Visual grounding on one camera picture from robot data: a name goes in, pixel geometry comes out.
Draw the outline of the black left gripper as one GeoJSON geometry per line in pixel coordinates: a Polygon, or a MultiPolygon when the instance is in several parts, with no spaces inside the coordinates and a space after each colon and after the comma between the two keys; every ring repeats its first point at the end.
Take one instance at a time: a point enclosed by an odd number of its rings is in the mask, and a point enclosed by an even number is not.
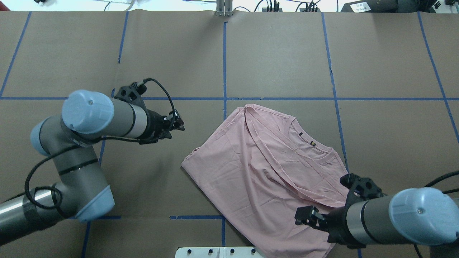
{"type": "Polygon", "coordinates": [[[131,129],[119,139],[124,142],[136,142],[140,145],[148,145],[159,142],[162,139],[172,139],[171,131],[185,131],[185,123],[174,107],[172,98],[160,82],[156,85],[167,96],[171,106],[168,115],[161,115],[146,107],[142,95],[147,91],[146,82],[133,82],[121,87],[114,98],[128,103],[133,111],[133,124],[131,129]]]}

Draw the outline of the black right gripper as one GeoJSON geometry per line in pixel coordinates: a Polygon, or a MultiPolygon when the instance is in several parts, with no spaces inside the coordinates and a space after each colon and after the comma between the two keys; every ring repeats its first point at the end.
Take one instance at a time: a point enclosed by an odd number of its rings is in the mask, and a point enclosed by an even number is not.
{"type": "Polygon", "coordinates": [[[386,194],[372,179],[354,173],[341,176],[339,182],[349,190],[343,207],[332,209],[328,214],[321,214],[315,206],[299,207],[295,213],[295,224],[326,232],[328,243],[347,248],[380,244],[366,227],[363,211],[370,200],[386,194]]]}

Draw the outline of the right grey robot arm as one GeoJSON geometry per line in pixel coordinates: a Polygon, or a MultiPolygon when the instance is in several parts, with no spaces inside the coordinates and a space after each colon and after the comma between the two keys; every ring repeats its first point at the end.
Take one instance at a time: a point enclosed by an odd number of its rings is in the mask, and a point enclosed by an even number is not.
{"type": "Polygon", "coordinates": [[[328,242],[349,249],[368,245],[426,245],[431,257],[458,257],[458,198],[449,194],[458,189],[434,188],[458,171],[446,173],[426,186],[386,195],[374,181],[349,173],[340,183],[349,192],[343,207],[321,214],[317,207],[299,207],[295,224],[305,224],[328,234],[328,242]]]}

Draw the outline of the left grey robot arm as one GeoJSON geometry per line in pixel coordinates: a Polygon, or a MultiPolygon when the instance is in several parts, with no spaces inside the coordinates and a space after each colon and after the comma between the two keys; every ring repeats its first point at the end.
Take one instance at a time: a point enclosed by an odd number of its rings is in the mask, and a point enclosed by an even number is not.
{"type": "Polygon", "coordinates": [[[76,90],[59,115],[31,131],[44,156],[25,179],[24,190],[1,204],[1,245],[53,227],[64,219],[98,219],[115,206],[93,146],[104,140],[140,145],[171,139],[184,121],[167,90],[147,78],[123,86],[115,96],[76,90]]]}

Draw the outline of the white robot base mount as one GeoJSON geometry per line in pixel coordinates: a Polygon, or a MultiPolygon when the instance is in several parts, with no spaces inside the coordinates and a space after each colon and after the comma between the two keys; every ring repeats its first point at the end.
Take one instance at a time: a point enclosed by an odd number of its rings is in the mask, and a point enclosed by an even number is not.
{"type": "Polygon", "coordinates": [[[255,247],[187,247],[179,248],[176,258],[265,258],[255,247]]]}

